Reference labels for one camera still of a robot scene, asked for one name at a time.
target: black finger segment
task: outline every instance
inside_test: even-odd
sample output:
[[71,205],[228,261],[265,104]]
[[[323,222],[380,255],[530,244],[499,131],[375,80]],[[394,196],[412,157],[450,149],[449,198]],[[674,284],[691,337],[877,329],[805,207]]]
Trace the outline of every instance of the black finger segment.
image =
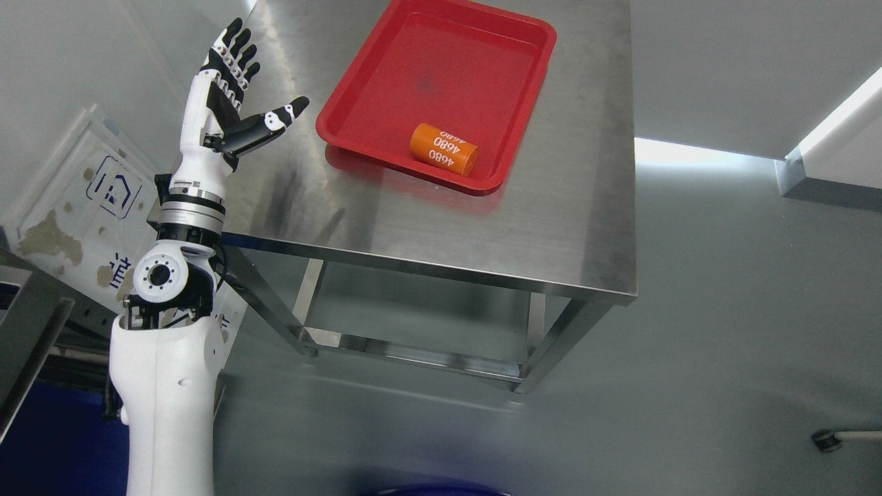
[[242,31],[242,34],[239,34],[239,36],[236,37],[235,44],[229,48],[229,54],[231,56],[238,56],[239,50],[241,50],[242,47],[245,46],[245,43],[247,43],[248,40],[250,40],[250,39],[251,39],[251,30],[246,27],[245,30]]
[[305,96],[298,96],[291,101],[291,111],[294,112],[294,117],[297,118],[303,113],[303,110],[306,109],[310,104],[310,99]]
[[233,22],[229,23],[229,26],[227,26],[227,31],[224,33],[223,38],[221,38],[223,44],[229,46],[229,44],[233,42],[233,37],[240,29],[242,29],[242,18],[233,19]]
[[221,129],[226,130],[230,126],[238,124],[239,113],[217,85],[209,86],[206,106],[214,113]]
[[208,50],[208,64],[203,65],[200,70],[205,71],[207,69],[214,69],[217,72],[220,72],[220,76],[223,80],[227,81],[229,89],[233,90],[235,98],[238,101],[242,101],[242,98],[245,96],[245,90],[239,86],[238,79],[236,79],[232,72],[229,71],[229,67],[224,64],[223,58],[214,50]]
[[276,116],[279,116],[279,120],[281,120],[281,122],[285,123],[286,126],[290,126],[291,123],[294,122],[294,119],[291,118],[291,114],[289,114],[288,111],[285,110],[285,106],[279,107],[277,109],[273,109],[273,113]]
[[245,71],[243,78],[246,81],[251,82],[251,78],[253,78],[258,72],[260,72],[260,62],[255,62],[248,67],[248,71]]
[[245,49],[245,51],[242,52],[242,56],[239,57],[239,62],[238,62],[239,69],[244,70],[244,69],[245,69],[245,65],[246,65],[248,62],[250,62],[250,60],[251,60],[252,58],[254,58],[254,56],[255,56],[257,53],[258,53],[258,47],[255,47],[254,45],[251,45],[251,46],[249,46],[247,49]]
[[233,124],[210,147],[215,151],[222,151],[224,159],[232,160],[262,147],[285,131],[285,128],[270,130],[266,127],[264,117],[265,114],[257,114]]

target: blue icon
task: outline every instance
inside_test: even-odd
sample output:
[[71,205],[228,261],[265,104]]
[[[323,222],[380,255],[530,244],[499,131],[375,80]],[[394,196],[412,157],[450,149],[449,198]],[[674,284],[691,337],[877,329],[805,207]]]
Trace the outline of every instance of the blue icon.
[[135,203],[135,198],[141,192],[142,184],[140,179],[127,177],[123,164],[114,157],[107,155],[101,162],[101,166],[89,183],[86,190],[86,196],[89,199],[96,199],[100,195],[101,189],[107,187],[104,192],[104,198],[101,199],[101,208],[107,210],[115,217],[124,219],[131,210],[131,206]]

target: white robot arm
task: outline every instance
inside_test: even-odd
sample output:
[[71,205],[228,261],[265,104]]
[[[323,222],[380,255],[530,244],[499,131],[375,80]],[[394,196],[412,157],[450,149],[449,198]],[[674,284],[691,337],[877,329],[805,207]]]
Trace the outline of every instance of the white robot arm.
[[[134,294],[114,320],[110,377],[130,427],[128,496],[213,495],[213,406],[227,339],[212,315],[221,278],[211,259],[223,228],[224,181],[238,158],[281,135],[309,104],[299,97],[241,119],[260,69],[250,31],[230,24],[193,78],[181,130],[183,161],[157,177],[156,245],[133,269]],[[185,322],[162,324],[184,313]]]

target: blue floor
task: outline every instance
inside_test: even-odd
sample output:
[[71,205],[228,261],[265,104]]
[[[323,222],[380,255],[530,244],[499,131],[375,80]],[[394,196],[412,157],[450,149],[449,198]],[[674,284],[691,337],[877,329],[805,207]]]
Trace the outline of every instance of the blue floor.
[[125,494],[129,431],[101,395],[35,384],[0,444],[0,493]]

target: chinese character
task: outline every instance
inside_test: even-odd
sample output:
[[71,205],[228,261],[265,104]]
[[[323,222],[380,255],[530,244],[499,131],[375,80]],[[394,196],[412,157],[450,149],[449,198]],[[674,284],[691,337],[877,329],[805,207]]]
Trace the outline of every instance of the chinese character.
[[120,284],[123,283],[123,279],[125,279],[125,273],[131,267],[131,262],[129,262],[129,257],[119,258],[119,253],[114,253],[114,260],[116,262],[110,262],[110,268],[114,269],[113,280],[110,281],[110,285],[114,288],[119,289]]

